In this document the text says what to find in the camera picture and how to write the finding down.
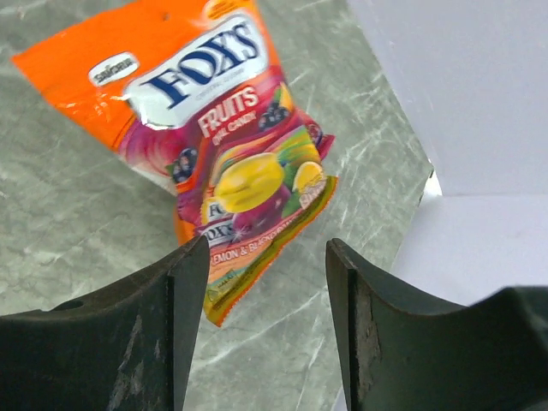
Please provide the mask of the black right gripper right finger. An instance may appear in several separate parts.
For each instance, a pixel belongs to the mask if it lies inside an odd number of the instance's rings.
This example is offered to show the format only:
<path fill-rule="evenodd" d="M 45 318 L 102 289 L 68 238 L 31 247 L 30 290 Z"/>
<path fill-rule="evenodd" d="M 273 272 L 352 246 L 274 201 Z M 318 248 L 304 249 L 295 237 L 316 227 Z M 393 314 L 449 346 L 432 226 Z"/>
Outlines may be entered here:
<path fill-rule="evenodd" d="M 505 288 L 465 307 L 337 238 L 325 269 L 347 409 L 546 409 L 546 288 Z"/>

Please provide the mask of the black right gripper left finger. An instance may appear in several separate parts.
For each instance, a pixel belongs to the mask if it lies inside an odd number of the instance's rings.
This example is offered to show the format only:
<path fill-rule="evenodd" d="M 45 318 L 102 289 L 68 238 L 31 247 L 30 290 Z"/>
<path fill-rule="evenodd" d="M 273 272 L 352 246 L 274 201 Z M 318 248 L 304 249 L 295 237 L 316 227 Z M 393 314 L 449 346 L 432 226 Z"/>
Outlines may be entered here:
<path fill-rule="evenodd" d="M 197 237 L 50 311 L 2 316 L 2 409 L 182 409 L 208 273 Z"/>

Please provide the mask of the orange snack packet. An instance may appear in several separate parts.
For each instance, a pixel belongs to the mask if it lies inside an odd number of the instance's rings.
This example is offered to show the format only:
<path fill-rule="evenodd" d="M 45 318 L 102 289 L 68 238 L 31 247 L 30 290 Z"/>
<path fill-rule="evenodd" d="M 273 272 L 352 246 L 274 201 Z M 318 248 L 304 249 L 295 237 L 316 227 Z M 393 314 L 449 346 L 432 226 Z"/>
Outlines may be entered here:
<path fill-rule="evenodd" d="M 42 97 L 176 197 L 215 325 L 327 206 L 333 136 L 295 103 L 253 1 L 133 1 L 14 56 Z"/>

